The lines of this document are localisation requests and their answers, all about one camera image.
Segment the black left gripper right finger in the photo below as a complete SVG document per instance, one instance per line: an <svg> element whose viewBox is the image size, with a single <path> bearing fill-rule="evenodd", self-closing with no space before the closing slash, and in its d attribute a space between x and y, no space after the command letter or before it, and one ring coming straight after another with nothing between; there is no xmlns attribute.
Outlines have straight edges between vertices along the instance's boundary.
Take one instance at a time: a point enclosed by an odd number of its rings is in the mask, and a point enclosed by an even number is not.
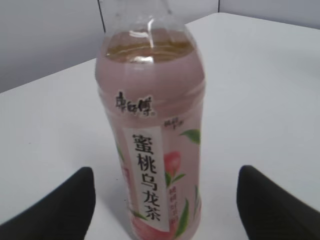
<svg viewBox="0 0 320 240"><path fill-rule="evenodd" d="M238 173L236 204L250 240L318 240L320 213L251 165Z"/></svg>

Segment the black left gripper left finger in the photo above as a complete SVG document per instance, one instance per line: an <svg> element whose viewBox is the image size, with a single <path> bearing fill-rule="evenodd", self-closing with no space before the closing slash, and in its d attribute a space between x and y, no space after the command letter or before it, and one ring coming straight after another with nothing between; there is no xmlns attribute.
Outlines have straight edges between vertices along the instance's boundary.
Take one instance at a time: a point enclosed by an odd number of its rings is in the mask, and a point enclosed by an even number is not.
<svg viewBox="0 0 320 240"><path fill-rule="evenodd" d="M1 224L2 240L83 240L96 206L94 173L82 167L22 213Z"/></svg>

